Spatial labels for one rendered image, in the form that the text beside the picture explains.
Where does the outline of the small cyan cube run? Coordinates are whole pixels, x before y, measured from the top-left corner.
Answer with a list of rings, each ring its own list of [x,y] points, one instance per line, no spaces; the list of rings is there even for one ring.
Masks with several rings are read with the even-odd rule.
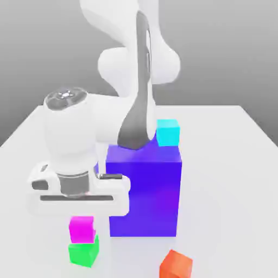
[[[156,139],[160,147],[178,146],[180,126],[176,119],[158,119]]]

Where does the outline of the small magenta cube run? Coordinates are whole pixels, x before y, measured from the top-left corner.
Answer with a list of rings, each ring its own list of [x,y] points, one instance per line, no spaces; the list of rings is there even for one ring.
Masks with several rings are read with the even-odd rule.
[[[93,244],[96,236],[94,217],[72,217],[69,223],[69,234],[73,244]]]

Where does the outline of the large blue box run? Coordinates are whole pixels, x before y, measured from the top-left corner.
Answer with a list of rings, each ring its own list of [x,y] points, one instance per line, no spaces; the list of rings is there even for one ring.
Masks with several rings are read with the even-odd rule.
[[[110,217],[112,237],[174,237],[178,223],[182,158],[177,146],[159,146],[153,139],[139,150],[109,146],[109,174],[130,179],[130,209]]]

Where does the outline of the small orange cube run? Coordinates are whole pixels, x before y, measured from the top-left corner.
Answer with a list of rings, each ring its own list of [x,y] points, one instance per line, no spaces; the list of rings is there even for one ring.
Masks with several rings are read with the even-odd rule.
[[[159,278],[191,278],[193,260],[173,249],[160,264]]]

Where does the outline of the small green cube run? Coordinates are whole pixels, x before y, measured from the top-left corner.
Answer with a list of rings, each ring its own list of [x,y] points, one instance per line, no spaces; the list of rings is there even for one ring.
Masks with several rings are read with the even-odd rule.
[[[91,268],[99,254],[99,237],[95,236],[94,243],[69,244],[69,260],[71,263]]]

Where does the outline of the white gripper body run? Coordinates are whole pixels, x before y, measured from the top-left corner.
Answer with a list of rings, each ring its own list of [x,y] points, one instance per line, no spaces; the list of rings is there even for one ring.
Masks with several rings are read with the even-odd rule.
[[[30,188],[27,208],[38,216],[125,216],[129,212],[131,183],[121,179],[97,179],[84,196],[66,197],[60,192],[60,184],[50,179],[48,190]]]

